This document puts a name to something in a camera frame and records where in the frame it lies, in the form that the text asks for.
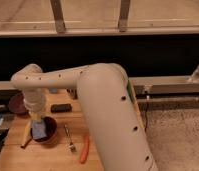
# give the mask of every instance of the table surface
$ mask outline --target table surface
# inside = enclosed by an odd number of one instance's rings
[[[91,139],[89,155],[85,164],[79,163],[83,148],[83,137],[88,128],[77,100],[69,98],[65,90],[58,94],[46,92],[46,115],[57,122],[57,133],[53,141],[40,144],[32,140],[26,149],[20,148],[28,115],[16,115],[0,154],[0,171],[102,171],[95,144]],[[71,103],[72,112],[51,114],[51,104]],[[68,124],[77,152],[72,154],[68,148],[68,139],[63,129]]]

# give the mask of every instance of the orange handle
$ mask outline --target orange handle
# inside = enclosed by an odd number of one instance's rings
[[[89,144],[90,144],[89,134],[86,134],[84,137],[84,146],[83,146],[82,152],[80,154],[80,163],[81,164],[84,164],[87,160],[88,152],[89,152]]]

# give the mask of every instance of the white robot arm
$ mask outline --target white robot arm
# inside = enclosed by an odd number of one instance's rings
[[[127,85],[117,64],[94,64],[42,73],[30,64],[13,75],[22,90],[26,108],[39,112],[45,106],[41,88],[76,89],[90,133],[106,171],[158,171],[141,128]]]

